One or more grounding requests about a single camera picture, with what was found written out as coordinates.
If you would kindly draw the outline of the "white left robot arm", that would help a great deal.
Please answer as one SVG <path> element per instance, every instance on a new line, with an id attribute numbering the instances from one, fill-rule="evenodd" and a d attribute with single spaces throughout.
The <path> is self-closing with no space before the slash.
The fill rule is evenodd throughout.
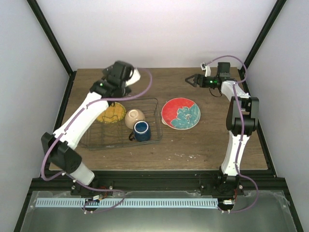
<path id="1" fill-rule="evenodd" d="M 99 184 L 75 149 L 95 119 L 112 103 L 129 94 L 130 85 L 140 79 L 138 69 L 123 61 L 116 61 L 103 73 L 104 76 L 92 85 L 72 116 L 52 134 L 46 132 L 41 137 L 45 153 L 43 161 L 49 161 L 62 170 L 61 174 L 68 174 L 81 182 L 81 188 L 87 195 L 94 195 Z"/>

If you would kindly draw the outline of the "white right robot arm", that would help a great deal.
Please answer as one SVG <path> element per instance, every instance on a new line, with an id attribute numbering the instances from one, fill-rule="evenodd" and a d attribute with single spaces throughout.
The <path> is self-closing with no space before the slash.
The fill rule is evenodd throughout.
<path id="1" fill-rule="evenodd" d="M 194 74 L 185 82 L 193 87 L 218 89 L 229 100 L 225 123 L 229 141 L 221 171 L 223 175 L 237 176 L 246 143 L 258 126 L 259 99 L 246 93 L 231 77 L 229 62 L 219 62 L 215 76 L 211 76 L 206 63 L 201 64 L 201 69 L 205 74 Z"/>

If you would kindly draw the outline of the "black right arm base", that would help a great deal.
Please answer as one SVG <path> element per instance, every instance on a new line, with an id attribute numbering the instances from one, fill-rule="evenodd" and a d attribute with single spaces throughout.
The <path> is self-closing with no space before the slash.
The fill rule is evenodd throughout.
<path id="1" fill-rule="evenodd" d="M 202 193 L 212 196 L 230 196 L 237 193 L 239 176 L 212 174 L 199 177 L 199 186 Z"/>

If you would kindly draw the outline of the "beige ceramic bowl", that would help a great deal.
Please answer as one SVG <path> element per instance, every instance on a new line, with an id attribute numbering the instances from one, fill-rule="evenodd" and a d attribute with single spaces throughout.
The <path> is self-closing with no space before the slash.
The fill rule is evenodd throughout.
<path id="1" fill-rule="evenodd" d="M 144 113 L 139 109 L 131 109 L 126 113 L 125 116 L 125 125 L 129 129 L 133 129 L 134 125 L 138 121 L 144 121 L 145 115 Z"/>

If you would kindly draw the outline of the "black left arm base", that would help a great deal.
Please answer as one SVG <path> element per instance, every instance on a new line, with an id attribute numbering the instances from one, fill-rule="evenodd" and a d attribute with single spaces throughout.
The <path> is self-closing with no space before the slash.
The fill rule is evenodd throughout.
<path id="1" fill-rule="evenodd" d="M 101 194 L 103 196 L 108 196 L 112 194 L 112 190 L 104 185 L 103 186 L 100 185 L 98 181 L 95 181 L 94 183 L 91 183 L 89 186 L 82 186 L 81 184 L 74 183 L 73 186 L 71 187 L 70 193 L 73 196 L 84 196 L 84 197 L 90 197 Z"/>

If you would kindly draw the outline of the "black wire dish rack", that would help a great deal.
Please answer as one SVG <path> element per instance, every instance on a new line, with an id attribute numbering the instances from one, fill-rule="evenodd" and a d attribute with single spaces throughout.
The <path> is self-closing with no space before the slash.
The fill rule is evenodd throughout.
<path id="1" fill-rule="evenodd" d="M 162 138 L 156 98 L 115 103 L 101 113 L 80 140 L 88 149 L 158 143 Z"/>

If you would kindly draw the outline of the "dark blue ceramic mug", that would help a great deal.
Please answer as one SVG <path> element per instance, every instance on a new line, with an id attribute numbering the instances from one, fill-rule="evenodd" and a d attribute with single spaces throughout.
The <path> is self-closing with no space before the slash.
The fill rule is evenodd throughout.
<path id="1" fill-rule="evenodd" d="M 138 121 L 133 127 L 133 131 L 129 135 L 130 141 L 146 142 L 151 139 L 151 129 L 146 121 Z"/>

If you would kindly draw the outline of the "yellow woven pattern plate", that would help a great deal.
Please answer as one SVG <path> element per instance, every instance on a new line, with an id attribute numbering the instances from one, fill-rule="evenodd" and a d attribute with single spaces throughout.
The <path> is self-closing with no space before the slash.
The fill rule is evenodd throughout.
<path id="1" fill-rule="evenodd" d="M 109 106 L 104 112 L 102 112 L 97 118 L 96 121 L 100 123 L 117 123 L 125 118 L 126 109 L 125 107 L 115 102 L 111 106 Z"/>

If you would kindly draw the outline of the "red and teal plate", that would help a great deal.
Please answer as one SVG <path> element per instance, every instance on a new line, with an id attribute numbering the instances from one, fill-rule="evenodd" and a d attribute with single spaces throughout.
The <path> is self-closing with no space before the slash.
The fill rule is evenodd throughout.
<path id="1" fill-rule="evenodd" d="M 188 130 L 198 124 L 201 117 L 199 106 L 187 98 L 174 98 L 167 101 L 161 110 L 164 125 L 176 130 Z"/>

